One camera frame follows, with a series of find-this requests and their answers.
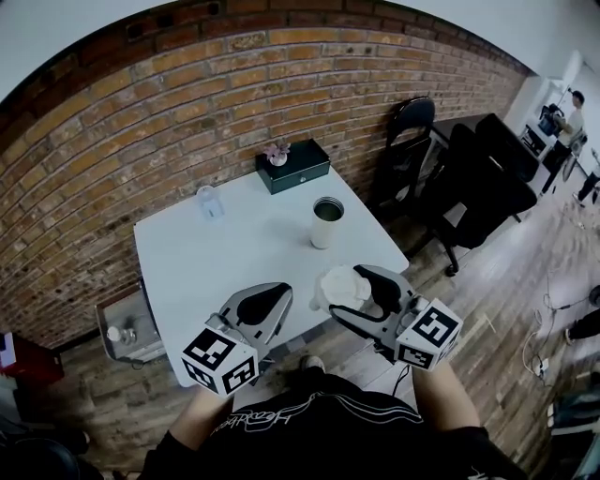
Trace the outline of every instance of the dark liquid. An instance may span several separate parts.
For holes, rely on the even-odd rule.
[[[337,205],[331,202],[321,202],[315,206],[315,215],[321,220],[337,221],[343,215]]]

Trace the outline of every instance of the white tissue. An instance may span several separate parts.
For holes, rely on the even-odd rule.
[[[333,267],[317,279],[315,287],[318,303],[325,310],[329,305],[358,310],[371,296],[371,284],[349,265]]]

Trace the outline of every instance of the white cup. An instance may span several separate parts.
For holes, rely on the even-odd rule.
[[[339,221],[344,216],[344,205],[333,197],[321,197],[312,207],[310,242],[315,248],[329,248]]]

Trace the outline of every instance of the person standing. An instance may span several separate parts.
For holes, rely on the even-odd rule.
[[[579,193],[573,194],[573,198],[575,200],[577,200],[577,202],[579,203],[579,206],[585,206],[582,203],[583,199],[585,199],[590,194],[590,192],[593,190],[593,188],[598,183],[598,180],[600,180],[600,162],[598,161],[598,154],[596,153],[596,151],[594,149],[592,149],[592,156],[596,160],[596,168],[593,169],[593,172],[583,183],[583,187],[581,187],[581,190],[579,191]]]
[[[548,191],[552,182],[554,182],[556,175],[558,175],[561,170],[564,161],[571,155],[571,142],[584,126],[583,112],[581,109],[585,102],[585,97],[578,90],[573,92],[572,95],[571,99],[575,110],[569,116],[568,121],[565,121],[564,118],[560,117],[558,114],[555,114],[554,116],[554,121],[562,128],[562,132],[552,150],[550,150],[546,155],[546,158],[544,158],[544,165],[550,170],[550,177],[544,184],[542,193]]]

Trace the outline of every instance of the red object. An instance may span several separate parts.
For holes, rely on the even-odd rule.
[[[43,386],[65,374],[60,355],[14,334],[0,334],[0,373],[26,385]]]

